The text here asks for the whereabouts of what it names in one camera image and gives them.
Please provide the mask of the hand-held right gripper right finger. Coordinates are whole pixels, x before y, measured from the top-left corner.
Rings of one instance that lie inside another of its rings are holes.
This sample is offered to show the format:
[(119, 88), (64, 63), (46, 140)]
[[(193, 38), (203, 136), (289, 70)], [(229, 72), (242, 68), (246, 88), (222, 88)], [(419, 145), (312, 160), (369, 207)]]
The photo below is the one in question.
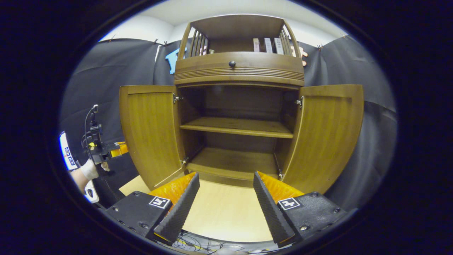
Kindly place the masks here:
[(254, 173), (253, 188), (278, 247), (313, 243), (349, 218), (321, 193), (303, 193), (260, 171)]

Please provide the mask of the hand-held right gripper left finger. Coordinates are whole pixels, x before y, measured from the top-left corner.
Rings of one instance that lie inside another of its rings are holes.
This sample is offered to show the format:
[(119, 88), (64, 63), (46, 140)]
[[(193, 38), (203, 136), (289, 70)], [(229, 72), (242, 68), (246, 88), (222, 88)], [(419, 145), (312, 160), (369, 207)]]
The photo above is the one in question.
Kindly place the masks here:
[(154, 242), (173, 245), (186, 222), (200, 187), (189, 173), (149, 192), (134, 191), (105, 210), (123, 228)]

